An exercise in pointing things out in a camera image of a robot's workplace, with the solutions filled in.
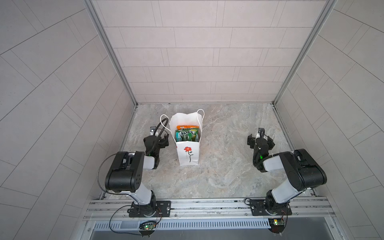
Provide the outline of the white floral paper bag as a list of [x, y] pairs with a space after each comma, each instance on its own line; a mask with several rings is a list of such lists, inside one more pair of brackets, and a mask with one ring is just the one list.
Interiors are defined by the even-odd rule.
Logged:
[[202, 109], [190, 114], [176, 113], [171, 118], [166, 115], [160, 116], [161, 121], [169, 122], [161, 123], [161, 126], [172, 135], [180, 166], [199, 164], [204, 116], [205, 112]]

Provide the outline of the teal mint blossom candy bag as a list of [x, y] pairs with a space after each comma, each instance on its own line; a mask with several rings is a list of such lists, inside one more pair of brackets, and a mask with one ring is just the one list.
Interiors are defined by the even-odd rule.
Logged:
[[199, 142], [198, 129], [176, 130], [176, 142]]

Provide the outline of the orange Fox's candy bag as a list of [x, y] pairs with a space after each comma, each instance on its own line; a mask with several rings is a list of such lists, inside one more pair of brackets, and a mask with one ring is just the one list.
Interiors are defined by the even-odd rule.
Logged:
[[199, 129], [199, 126], [196, 125], [178, 125], [177, 130], [184, 130], [184, 129]]

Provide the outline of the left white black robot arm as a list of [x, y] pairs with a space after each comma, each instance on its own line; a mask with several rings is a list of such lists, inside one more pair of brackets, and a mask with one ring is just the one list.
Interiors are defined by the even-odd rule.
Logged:
[[144, 138], [144, 152], [118, 152], [105, 178], [105, 190], [112, 194], [128, 195], [133, 199], [128, 210], [130, 218], [159, 215], [169, 217], [170, 201], [156, 200], [155, 193], [143, 183], [143, 171], [155, 170], [160, 163], [160, 149], [169, 145], [169, 135]]

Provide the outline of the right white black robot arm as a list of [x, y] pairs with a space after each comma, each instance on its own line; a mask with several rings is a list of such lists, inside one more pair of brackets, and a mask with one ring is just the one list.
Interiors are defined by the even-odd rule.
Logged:
[[289, 202], [308, 189], [327, 183], [324, 170], [305, 149], [270, 155], [275, 143], [259, 129], [256, 137], [249, 135], [247, 145], [253, 153], [253, 166], [262, 173], [284, 170], [287, 178], [278, 187], [269, 190], [264, 200], [244, 199], [253, 216], [289, 216]]

